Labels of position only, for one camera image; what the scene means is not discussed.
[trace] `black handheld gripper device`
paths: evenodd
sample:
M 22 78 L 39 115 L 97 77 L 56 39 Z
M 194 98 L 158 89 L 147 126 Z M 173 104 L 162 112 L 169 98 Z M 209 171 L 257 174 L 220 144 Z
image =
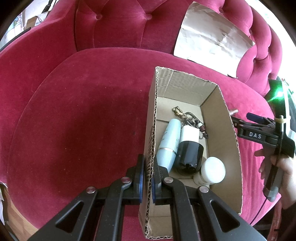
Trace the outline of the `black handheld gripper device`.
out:
M 237 136 L 269 147 L 270 155 L 286 154 L 295 155 L 296 133 L 290 128 L 288 87 L 282 81 L 269 80 L 270 91 L 267 95 L 275 118 L 261 117 L 247 113 L 247 119 L 255 123 L 246 122 L 231 117 L 234 127 L 237 128 Z M 273 202 L 279 192 L 283 170 L 272 165 L 270 161 L 265 163 L 266 178 L 264 180 L 263 194 Z

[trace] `wooden floor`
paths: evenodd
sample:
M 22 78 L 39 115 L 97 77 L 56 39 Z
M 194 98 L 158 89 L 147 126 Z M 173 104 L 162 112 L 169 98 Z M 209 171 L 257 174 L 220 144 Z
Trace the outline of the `wooden floor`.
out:
M 6 229 L 13 233 L 19 241 L 27 241 L 38 229 L 29 223 L 13 205 L 6 187 L 1 185 L 4 198 L 3 214 Z

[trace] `black sleeve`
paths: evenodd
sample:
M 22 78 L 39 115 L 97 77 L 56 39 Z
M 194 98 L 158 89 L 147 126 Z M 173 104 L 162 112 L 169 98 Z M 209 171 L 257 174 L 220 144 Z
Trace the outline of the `black sleeve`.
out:
M 296 203 L 281 210 L 281 226 L 278 241 L 296 240 Z

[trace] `corrugated cardboard edge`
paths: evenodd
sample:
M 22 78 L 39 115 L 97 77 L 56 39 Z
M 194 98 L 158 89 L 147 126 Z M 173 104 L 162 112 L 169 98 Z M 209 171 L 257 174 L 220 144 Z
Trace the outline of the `corrugated cardboard edge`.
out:
M 170 68 L 165 68 L 165 67 L 159 67 L 157 66 L 155 68 L 155 96 L 157 97 L 157 87 L 158 87 L 158 69 L 169 69 L 172 71 L 172 75 L 174 72 L 180 72 L 180 73 L 185 73 L 185 74 L 188 74 L 188 75 L 191 75 L 191 76 L 194 76 L 196 78 L 199 78 L 193 74 L 189 74 L 189 73 L 186 73 L 186 72 L 182 72 L 182 71 L 177 71 L 177 70 L 173 70 L 173 69 L 170 69 Z M 228 110 L 228 107 L 226 105 L 226 102 L 225 102 L 225 99 L 224 99 L 224 96 L 222 94 L 222 91 L 219 87 L 219 85 L 217 85 L 216 83 L 210 81 L 210 80 L 204 80 L 204 81 L 208 81 L 210 83 L 213 83 L 215 84 L 218 88 L 219 88 L 219 91 L 220 91 L 220 94 L 222 96 L 222 99 L 224 101 L 224 104 Z M 150 133 L 153 133 L 151 135 L 151 155 L 147 157 L 147 173 L 149 174 L 149 179 L 148 179 L 148 195 L 147 195 L 147 208 L 146 208 L 146 217 L 145 217 L 145 229 L 144 229 L 144 234 L 145 234 L 145 238 L 146 239 L 150 239 L 150 240 L 158 240 L 158 239 L 171 239 L 172 236 L 160 236 L 160 237 L 151 237 L 149 236 L 149 208 L 150 208 L 150 199 L 151 199 L 151 191 L 152 191 L 152 176 L 153 176 L 153 161 L 154 161 L 154 157 L 155 157 L 155 125 L 156 125 L 156 108 L 157 108 L 157 102 L 156 102 L 156 98 L 155 98 L 155 105 L 154 105 L 154 119 L 153 119 L 153 126 L 151 128 L 151 131 Z M 240 163 L 240 167 L 241 167 L 241 172 L 242 172 L 242 160 L 241 160 L 241 157 L 240 157 L 240 151 L 239 151 L 239 143 L 238 143 L 238 140 L 237 140 L 237 134 L 235 132 L 235 128 L 234 128 L 234 125 L 232 123 L 232 120 L 231 120 L 231 124 L 232 124 L 232 128 L 233 128 L 233 131 L 234 131 L 234 134 L 235 134 L 235 138 L 236 138 L 236 144 L 237 144 L 237 149 L 238 149 L 238 152 L 239 152 L 239 163 Z M 242 192 L 242 206 L 241 206 L 241 210 L 240 210 L 240 213 L 239 215 L 242 213 L 242 207 L 243 207 L 243 192 Z

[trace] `person's arm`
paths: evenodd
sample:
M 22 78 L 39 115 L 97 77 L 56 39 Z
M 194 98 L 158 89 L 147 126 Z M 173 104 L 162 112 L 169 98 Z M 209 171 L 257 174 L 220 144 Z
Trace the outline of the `person's arm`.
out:
M 265 162 L 271 161 L 273 165 L 276 164 L 277 156 L 268 156 L 268 152 L 266 149 L 261 149 L 254 153 L 255 156 L 265 156 L 259 168 L 261 179 L 265 178 Z M 281 155 L 277 167 L 284 171 L 280 188 L 282 220 L 278 240 L 296 240 L 296 160 L 286 155 Z

